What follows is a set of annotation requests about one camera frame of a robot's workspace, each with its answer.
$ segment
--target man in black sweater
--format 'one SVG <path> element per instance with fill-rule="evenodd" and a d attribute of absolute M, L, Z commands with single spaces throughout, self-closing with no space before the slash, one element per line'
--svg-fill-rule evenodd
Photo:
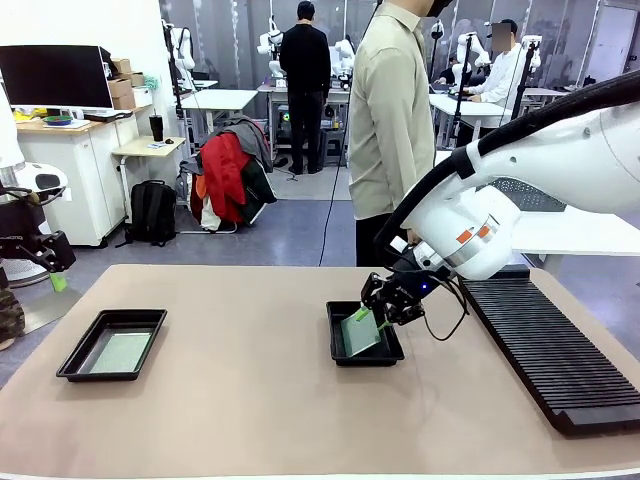
<path fill-rule="evenodd" d="M 293 165 L 289 171 L 303 173 L 302 145 L 309 140 L 309 173 L 322 170 L 318 161 L 320 121 L 331 85 L 331 58 L 327 37 L 312 26 L 315 7 L 298 5 L 298 24 L 287 31 L 280 47 L 280 66 L 287 72 Z"/>

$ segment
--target black backpack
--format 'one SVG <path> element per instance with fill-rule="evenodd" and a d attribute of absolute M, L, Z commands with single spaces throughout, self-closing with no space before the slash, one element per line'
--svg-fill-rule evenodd
<path fill-rule="evenodd" d="M 176 192 L 162 180 L 148 180 L 131 189 L 132 222 L 125 231 L 122 247 L 148 242 L 164 247 L 176 236 Z"/>

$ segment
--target cardboard box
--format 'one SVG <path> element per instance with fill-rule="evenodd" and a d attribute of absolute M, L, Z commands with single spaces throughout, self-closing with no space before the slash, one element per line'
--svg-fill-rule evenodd
<path fill-rule="evenodd" d="M 125 95 L 133 95 L 131 80 L 127 80 L 124 78 L 109 80 L 109 92 L 111 92 L 111 98 L 120 98 L 124 97 Z"/>
<path fill-rule="evenodd" d="M 113 108 L 116 110 L 133 110 L 136 108 L 136 100 L 133 93 L 124 95 L 123 97 L 112 98 Z"/>
<path fill-rule="evenodd" d="M 131 80 L 132 87 L 144 86 L 144 74 L 142 72 L 121 73 L 118 78 L 124 78 L 125 80 Z"/>
<path fill-rule="evenodd" d="M 111 61 L 116 66 L 118 73 L 131 73 L 131 62 L 128 58 L 111 58 Z"/>

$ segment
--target man in white shirt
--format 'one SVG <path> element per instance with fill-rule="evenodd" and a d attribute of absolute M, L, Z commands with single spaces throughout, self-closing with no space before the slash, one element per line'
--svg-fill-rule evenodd
<path fill-rule="evenodd" d="M 356 53 L 349 109 L 349 190 L 360 267 L 385 263 L 374 238 L 432 168 L 435 142 L 420 19 L 452 0 L 386 0 Z M 409 240 L 417 236 L 409 232 Z"/>
<path fill-rule="evenodd" d="M 487 80 L 477 87 L 465 88 L 465 91 L 472 95 L 468 99 L 471 102 L 494 103 L 503 107 L 506 111 L 511 110 L 515 104 L 518 85 L 522 79 L 526 52 L 516 42 L 518 24 L 509 19 L 502 20 L 500 23 L 508 27 L 505 32 L 506 38 L 499 38 L 496 32 L 493 33 L 494 51 L 496 50 L 496 45 L 500 45 L 498 48 L 503 48 L 504 51 L 496 58 Z M 510 119 L 511 114 L 485 118 L 482 122 L 480 137 L 486 135 L 490 129 L 504 125 Z M 457 146 L 462 147 L 471 143 L 472 137 L 473 129 L 461 124 Z"/>

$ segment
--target red jacket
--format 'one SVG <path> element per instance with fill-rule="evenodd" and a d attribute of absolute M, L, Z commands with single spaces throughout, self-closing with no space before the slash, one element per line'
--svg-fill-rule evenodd
<path fill-rule="evenodd" d="M 242 222 L 235 204 L 244 205 L 247 201 L 241 172 L 249 155 L 242 151 L 233 133 L 223 133 L 209 140 L 200 156 L 214 213 L 222 220 Z"/>

